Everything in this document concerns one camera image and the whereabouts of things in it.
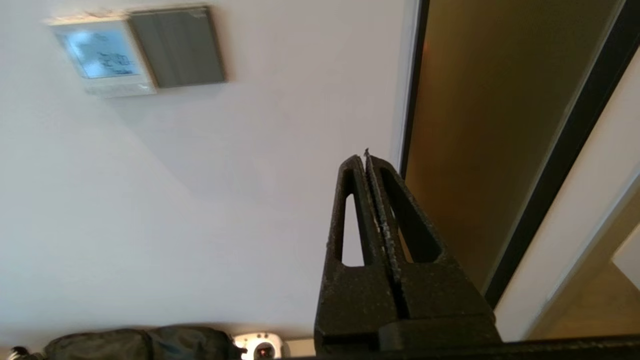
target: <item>thermostat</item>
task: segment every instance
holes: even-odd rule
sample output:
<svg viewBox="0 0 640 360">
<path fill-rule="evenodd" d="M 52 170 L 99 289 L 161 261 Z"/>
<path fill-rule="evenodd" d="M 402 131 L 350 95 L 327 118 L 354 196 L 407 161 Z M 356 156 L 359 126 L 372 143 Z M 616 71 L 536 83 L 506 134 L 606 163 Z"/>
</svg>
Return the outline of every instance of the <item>thermostat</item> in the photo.
<svg viewBox="0 0 640 360">
<path fill-rule="evenodd" d="M 155 94 L 156 86 L 126 15 L 87 15 L 49 22 L 84 90 L 99 97 Z"/>
</svg>

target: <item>gray panel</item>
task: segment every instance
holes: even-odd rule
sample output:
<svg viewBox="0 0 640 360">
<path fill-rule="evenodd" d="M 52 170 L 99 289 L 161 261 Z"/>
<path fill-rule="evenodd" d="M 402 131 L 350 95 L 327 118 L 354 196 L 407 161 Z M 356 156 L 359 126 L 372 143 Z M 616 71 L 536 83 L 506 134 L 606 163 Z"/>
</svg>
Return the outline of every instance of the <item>gray panel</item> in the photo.
<svg viewBox="0 0 640 360">
<path fill-rule="evenodd" d="M 219 83 L 225 80 L 205 6 L 138 12 L 131 15 L 158 87 Z"/>
</svg>

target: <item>digital display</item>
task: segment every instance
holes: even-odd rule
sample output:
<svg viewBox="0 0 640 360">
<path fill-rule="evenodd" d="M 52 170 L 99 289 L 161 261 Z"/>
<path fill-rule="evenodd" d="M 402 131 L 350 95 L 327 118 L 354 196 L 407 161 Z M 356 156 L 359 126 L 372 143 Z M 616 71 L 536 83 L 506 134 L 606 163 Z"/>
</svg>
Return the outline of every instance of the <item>digital display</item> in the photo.
<svg viewBox="0 0 640 360">
<path fill-rule="evenodd" d="M 125 35 L 120 30 L 78 31 L 67 34 L 66 47 L 88 79 L 138 75 Z"/>
</svg>

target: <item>wall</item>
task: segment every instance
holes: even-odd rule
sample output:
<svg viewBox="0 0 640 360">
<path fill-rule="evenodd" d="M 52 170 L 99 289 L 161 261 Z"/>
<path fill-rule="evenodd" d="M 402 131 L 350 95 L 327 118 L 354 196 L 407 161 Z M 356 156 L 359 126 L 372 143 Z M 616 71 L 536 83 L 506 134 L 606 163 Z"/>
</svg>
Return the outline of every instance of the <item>wall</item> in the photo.
<svg viewBox="0 0 640 360">
<path fill-rule="evenodd" d="M 309 336 L 338 166 L 399 158 L 414 1 L 218 1 L 228 83 L 107 100 L 42 23 L 167 3 L 3 3 L 2 346 L 170 323 Z"/>
<path fill-rule="evenodd" d="M 504 340 L 527 337 L 640 173 L 639 96 L 636 52 L 496 307 Z"/>
<path fill-rule="evenodd" d="M 433 0 L 407 183 L 484 289 L 618 2 Z"/>
</svg>

